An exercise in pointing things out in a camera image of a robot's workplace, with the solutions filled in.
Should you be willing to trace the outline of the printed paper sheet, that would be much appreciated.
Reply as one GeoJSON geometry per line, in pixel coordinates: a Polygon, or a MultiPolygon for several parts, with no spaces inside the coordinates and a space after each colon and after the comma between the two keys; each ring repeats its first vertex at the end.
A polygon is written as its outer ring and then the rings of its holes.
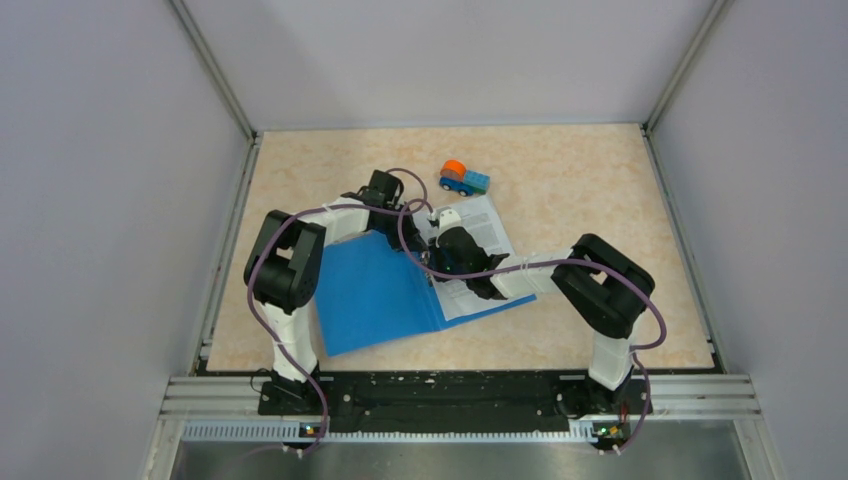
{"type": "MultiPolygon", "coordinates": [[[[459,215],[460,225],[487,255],[515,253],[500,216],[488,196],[468,198],[439,207],[436,212],[445,209],[452,209],[459,215]]],[[[487,300],[470,290],[463,280],[432,277],[429,281],[441,308],[438,320],[441,328],[450,328],[536,300],[535,295],[511,300],[487,300]]]]}

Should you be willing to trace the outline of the blue file folder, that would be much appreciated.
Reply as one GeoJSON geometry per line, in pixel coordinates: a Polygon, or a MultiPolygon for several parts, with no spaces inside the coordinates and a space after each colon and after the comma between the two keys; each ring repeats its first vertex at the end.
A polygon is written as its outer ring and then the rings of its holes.
{"type": "Polygon", "coordinates": [[[431,285],[381,234],[324,249],[315,301],[327,355],[436,333],[536,300],[483,300],[459,280],[431,285]]]}

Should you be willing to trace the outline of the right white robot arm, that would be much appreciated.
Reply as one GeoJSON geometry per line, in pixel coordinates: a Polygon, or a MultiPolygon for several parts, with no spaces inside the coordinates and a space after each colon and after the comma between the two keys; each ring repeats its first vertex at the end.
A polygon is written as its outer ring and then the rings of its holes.
{"type": "Polygon", "coordinates": [[[603,238],[584,234],[561,253],[520,257],[489,254],[465,228],[451,227],[428,242],[426,266],[435,281],[459,280],[484,300],[564,295],[594,331],[589,404],[612,412],[626,400],[632,334],[656,283],[603,238]]]}

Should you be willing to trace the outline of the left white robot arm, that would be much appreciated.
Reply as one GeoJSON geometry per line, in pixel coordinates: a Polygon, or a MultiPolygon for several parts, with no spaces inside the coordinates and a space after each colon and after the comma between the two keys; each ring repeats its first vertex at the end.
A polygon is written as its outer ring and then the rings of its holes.
{"type": "Polygon", "coordinates": [[[419,258],[427,249],[413,214],[427,199],[406,203],[399,168],[376,170],[369,183],[321,207],[296,214],[278,210],[263,220],[244,270],[248,307],[275,348],[271,384],[297,413],[319,404],[318,366],[311,343],[310,305],[318,286],[325,246],[369,231],[383,234],[395,250],[419,258]]]}

